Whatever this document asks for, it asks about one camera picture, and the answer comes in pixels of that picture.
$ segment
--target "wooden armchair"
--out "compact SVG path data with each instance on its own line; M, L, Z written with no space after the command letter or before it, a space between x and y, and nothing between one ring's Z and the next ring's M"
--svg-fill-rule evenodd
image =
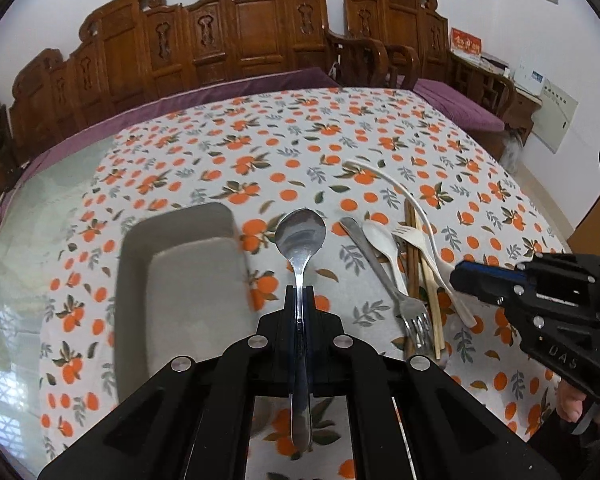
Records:
M67 60L45 49L13 84L19 159L87 126L178 92L339 60L346 86L384 86L381 41L329 30L326 0L112 0L79 30Z
M502 118L516 97L515 86L451 53L446 18L437 8L437 0L345 0L347 31L354 38L382 41L390 54L390 71L405 76L416 68L413 56L405 56L410 52L405 48L413 49L422 78L444 82ZM415 83L405 80L402 87L412 89Z

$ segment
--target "carved backrest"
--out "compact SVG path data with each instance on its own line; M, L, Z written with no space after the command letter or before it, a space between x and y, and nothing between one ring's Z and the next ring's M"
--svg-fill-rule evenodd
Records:
M414 48L422 76L442 81L449 39L446 18L437 8L437 0L345 0L347 30L354 38Z
M18 74L11 107L20 158L124 110L215 82L328 70L326 0L113 0L62 59L46 49Z
M328 68L326 0L200 0L185 11L200 85L229 73Z

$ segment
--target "human hand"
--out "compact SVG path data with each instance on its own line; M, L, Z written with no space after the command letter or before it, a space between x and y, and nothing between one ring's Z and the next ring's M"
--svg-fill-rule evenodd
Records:
M580 390L562 380L558 384L556 411L562 420L577 422L582 416L582 403L587 398Z

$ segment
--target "metal fork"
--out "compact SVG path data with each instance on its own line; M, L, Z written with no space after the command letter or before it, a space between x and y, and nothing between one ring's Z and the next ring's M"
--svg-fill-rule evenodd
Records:
M398 306L400 316L404 321L407 336L413 339L417 350L422 350L424 347L433 348L433 341L430 336L431 322L429 313L424 303L416 298L401 293L392 282L389 275L384 272L382 265L378 262L371 244L366 240L362 228L351 217L340 219L340 224L347 232L349 237L358 246L362 255L369 262L369 266L380 279L380 282L392 297L395 304Z

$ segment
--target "chopsticks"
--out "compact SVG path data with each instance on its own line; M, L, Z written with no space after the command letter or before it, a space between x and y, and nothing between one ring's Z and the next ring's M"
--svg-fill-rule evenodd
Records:
M404 201L404 219L408 226L422 230L422 220L416 214L413 205L408 200ZM440 360L440 351L445 347L445 335L442 330L442 316L440 316L440 302L438 301L438 284L429 269L425 259L420 256L420 251L407 244L409 296L418 298L420 295L420 283L418 277L418 262L422 262L422 276L424 286L429 297L429 310L431 312L431 323L433 329L433 347L436 359Z
M410 227L415 227L416 211L408 200L404 201L404 220ZM418 270L418 249L405 242L407 247L407 291L410 298L420 297L420 271ZM415 354L415 346L411 338L408 338L407 346L405 346L405 354L411 356Z

